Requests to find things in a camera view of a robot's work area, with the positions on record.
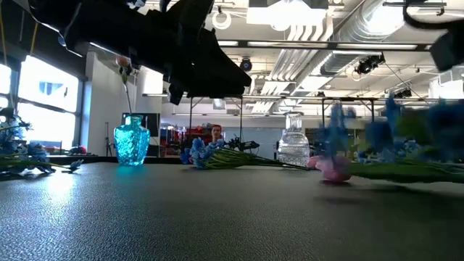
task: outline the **turquoise vase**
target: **turquoise vase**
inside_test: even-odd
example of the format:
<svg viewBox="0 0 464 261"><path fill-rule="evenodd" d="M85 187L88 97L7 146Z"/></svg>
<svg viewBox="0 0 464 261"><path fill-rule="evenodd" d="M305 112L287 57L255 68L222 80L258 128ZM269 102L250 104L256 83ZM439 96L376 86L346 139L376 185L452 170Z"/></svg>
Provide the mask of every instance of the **turquoise vase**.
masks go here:
<svg viewBox="0 0 464 261"><path fill-rule="evenodd" d="M125 125L115 129L117 161L122 166L139 166L144 163L150 141L150 130L141 126L143 116L129 115Z"/></svg>

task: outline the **glass vase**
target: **glass vase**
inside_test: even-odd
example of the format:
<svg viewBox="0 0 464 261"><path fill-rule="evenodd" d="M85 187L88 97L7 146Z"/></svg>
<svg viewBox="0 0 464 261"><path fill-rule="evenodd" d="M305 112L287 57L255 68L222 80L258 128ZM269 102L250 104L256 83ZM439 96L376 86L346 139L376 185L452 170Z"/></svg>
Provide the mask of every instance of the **glass vase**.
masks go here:
<svg viewBox="0 0 464 261"><path fill-rule="evenodd" d="M125 124L115 128L117 161L122 166L144 163L150 141L150 130L141 126L143 116L129 115Z"/></svg>
<svg viewBox="0 0 464 261"><path fill-rule="evenodd" d="M286 130L278 142L278 160L280 162L306 166L310 159L310 143L302 130L301 112L287 112Z"/></svg>

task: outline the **white wall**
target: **white wall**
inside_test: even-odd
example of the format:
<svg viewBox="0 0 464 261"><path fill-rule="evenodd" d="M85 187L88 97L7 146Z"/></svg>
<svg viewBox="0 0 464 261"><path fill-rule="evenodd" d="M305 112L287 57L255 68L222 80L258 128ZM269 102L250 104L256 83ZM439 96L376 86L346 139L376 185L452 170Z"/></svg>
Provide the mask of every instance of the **white wall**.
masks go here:
<svg viewBox="0 0 464 261"><path fill-rule="evenodd" d="M95 53L87 55L86 75L81 144L88 152L105 156L105 123L109 123L109 142L114 143L113 131L121 125L122 114L129 112L128 100L121 77L101 63ZM137 88L132 83L127 84L133 112L160 113L160 98L141 97L143 88L140 86L144 83L141 73L136 81Z"/></svg>

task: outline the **man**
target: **man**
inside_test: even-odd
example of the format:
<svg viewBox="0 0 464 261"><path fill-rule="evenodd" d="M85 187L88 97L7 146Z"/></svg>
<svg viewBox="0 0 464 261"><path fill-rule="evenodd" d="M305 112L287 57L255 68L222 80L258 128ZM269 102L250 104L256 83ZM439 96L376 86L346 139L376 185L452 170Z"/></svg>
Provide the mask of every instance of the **man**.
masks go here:
<svg viewBox="0 0 464 261"><path fill-rule="evenodd" d="M223 128L220 125L213 125L211 129L212 142L218 142L223 137L220 133L223 132Z"/></svg>

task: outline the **spotlight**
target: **spotlight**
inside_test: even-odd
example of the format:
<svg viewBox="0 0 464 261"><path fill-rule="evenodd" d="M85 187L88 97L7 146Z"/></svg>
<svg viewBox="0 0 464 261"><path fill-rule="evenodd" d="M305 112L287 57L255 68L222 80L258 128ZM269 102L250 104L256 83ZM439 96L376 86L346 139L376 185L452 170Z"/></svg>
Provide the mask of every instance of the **spotlight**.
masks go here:
<svg viewBox="0 0 464 261"><path fill-rule="evenodd" d="M355 72L358 75L366 75L383 63L385 63L384 54L369 56L360 61L359 65L355 68Z"/></svg>
<svg viewBox="0 0 464 261"><path fill-rule="evenodd" d="M411 96L413 96L413 94L412 94L410 88L407 88L407 89L405 89L403 91L400 91L400 92L394 94L394 98L396 98L396 99L409 98Z"/></svg>
<svg viewBox="0 0 464 261"><path fill-rule="evenodd" d="M240 68L244 72L249 72L253 68L252 61L249 60L249 58L242 58L241 63L240 63Z"/></svg>

